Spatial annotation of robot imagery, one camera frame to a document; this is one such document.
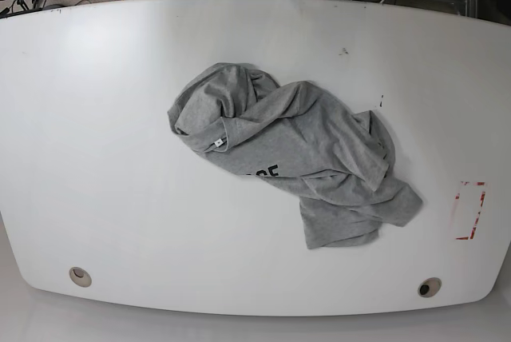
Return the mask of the grey T-shirt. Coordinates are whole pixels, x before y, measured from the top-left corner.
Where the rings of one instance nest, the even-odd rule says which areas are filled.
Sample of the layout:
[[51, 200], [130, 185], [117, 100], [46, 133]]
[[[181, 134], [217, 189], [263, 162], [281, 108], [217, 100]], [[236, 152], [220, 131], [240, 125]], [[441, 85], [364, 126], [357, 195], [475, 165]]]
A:
[[389, 132], [307, 82], [218, 63], [190, 81], [168, 111], [171, 131], [195, 154], [299, 198], [306, 246], [354, 247], [384, 224], [402, 227], [422, 199], [394, 175]]

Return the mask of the red tape rectangle marking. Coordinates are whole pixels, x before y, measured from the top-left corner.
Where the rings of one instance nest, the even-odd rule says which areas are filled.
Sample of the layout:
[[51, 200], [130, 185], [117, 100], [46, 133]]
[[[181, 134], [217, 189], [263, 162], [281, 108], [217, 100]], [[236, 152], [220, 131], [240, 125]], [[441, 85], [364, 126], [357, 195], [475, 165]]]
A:
[[472, 240], [483, 211], [487, 184], [462, 181], [455, 196], [452, 213], [452, 234], [457, 241]]

